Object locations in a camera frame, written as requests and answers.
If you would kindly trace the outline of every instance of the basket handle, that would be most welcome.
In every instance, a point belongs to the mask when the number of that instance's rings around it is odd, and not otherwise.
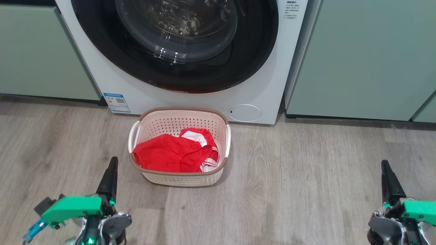
[[[228,157],[230,153],[230,141],[232,139],[232,132],[230,130],[230,125],[227,124],[227,134],[226,134],[226,144],[225,144],[225,157]]]
[[[135,132],[136,127],[138,126],[138,124],[139,124],[139,121],[137,121],[136,123],[134,123],[133,126],[132,126],[132,128],[130,129],[129,142],[128,142],[129,153],[132,153],[132,152],[133,152],[133,149],[132,149],[132,145],[133,145],[133,142],[132,142],[132,141],[133,141],[133,133]]]

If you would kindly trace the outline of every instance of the basket rim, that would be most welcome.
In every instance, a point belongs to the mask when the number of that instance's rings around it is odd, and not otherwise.
[[[209,113],[213,113],[218,115],[219,117],[221,117],[225,124],[228,125],[228,120],[227,118],[221,114],[218,111],[212,110],[212,109],[203,109],[203,108],[195,108],[195,107],[157,107],[157,108],[153,108],[150,109],[146,112],[144,112],[140,117],[139,117],[139,122],[141,122],[147,115],[153,113],[153,112],[158,112],[158,111],[193,111],[193,112],[209,112]],[[157,174],[157,175],[169,175],[169,176],[208,176],[208,175],[213,175],[217,172],[219,172],[222,168],[224,168],[225,164],[227,163],[227,157],[225,157],[221,163],[221,165],[219,165],[216,169],[209,171],[209,172],[196,172],[196,173],[177,173],[177,172],[163,172],[163,171],[155,171],[155,170],[148,170],[148,169],[144,169],[138,166],[138,164],[135,161],[135,158],[133,157],[133,153],[129,153],[129,158],[130,158],[130,162],[132,163],[132,165],[139,171],[143,172],[143,173],[147,173],[147,174]]]

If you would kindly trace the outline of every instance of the pink basket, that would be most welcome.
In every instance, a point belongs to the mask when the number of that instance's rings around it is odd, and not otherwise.
[[[168,173],[143,169],[138,166],[132,151],[141,142],[161,134],[179,136],[185,128],[208,129],[219,152],[218,167],[203,173]],[[155,108],[140,116],[130,130],[128,148],[132,165],[150,182],[168,186],[200,187],[215,184],[222,175],[230,153],[231,131],[227,119],[208,109],[165,107]]]

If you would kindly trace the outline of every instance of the front-loading washing machine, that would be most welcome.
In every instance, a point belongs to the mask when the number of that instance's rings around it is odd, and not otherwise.
[[[113,112],[274,124],[307,0],[56,0]]]

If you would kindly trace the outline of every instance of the floor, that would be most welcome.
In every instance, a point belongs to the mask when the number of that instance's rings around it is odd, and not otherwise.
[[[95,191],[119,157],[117,209],[132,214],[128,245],[366,245],[380,209],[380,162],[388,159],[410,196],[436,200],[436,125],[285,119],[231,124],[221,180],[173,188],[144,180],[128,159],[135,116],[51,99],[0,97],[0,241],[20,244],[45,197]],[[68,222],[34,245],[77,235]]]

